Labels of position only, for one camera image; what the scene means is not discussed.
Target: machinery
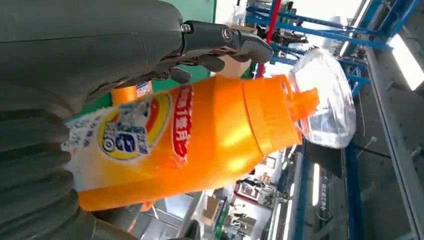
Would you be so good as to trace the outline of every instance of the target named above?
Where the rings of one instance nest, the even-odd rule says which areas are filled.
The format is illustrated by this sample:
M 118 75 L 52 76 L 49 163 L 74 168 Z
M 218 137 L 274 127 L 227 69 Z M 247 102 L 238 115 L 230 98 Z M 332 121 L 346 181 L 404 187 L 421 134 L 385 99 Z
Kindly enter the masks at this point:
M 79 208 L 73 176 L 63 170 L 70 160 L 61 151 L 69 133 L 64 120 L 114 88 L 167 78 L 187 83 L 190 74 L 180 64 L 218 72 L 223 55 L 262 64 L 273 55 L 256 35 L 183 22 L 175 7 L 159 0 L 4 0 L 0 32 L 5 240 L 135 239 Z M 132 208 L 96 215 L 134 220 L 140 206 Z M 186 239 L 196 231 L 194 222 Z

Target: detergent bottle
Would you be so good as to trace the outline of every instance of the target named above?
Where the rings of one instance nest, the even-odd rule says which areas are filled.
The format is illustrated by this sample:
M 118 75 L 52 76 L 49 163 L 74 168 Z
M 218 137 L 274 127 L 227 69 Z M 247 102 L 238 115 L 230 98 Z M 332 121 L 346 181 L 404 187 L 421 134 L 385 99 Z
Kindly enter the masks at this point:
M 293 90 L 284 75 L 183 85 L 70 122 L 75 176 L 88 211 L 220 188 L 284 147 L 299 145 L 297 122 L 319 104 L 316 89 Z
M 124 88 L 117 88 L 112 90 L 112 103 L 113 105 L 120 105 L 135 101 L 146 94 L 152 92 L 152 82 L 139 83 L 135 86 L 128 86 Z

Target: bottle label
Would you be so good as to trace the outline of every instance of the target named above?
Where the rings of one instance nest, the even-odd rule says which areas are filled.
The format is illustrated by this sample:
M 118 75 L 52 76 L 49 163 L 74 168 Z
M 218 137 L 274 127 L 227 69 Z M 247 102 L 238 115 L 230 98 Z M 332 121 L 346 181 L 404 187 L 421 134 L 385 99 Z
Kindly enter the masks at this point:
M 135 85 L 137 98 L 141 98 L 146 94 L 152 93 L 152 82 L 144 82 Z
M 75 189 L 142 181 L 187 163 L 193 88 L 183 86 L 142 100 L 101 109 L 67 123 L 71 153 L 65 166 Z

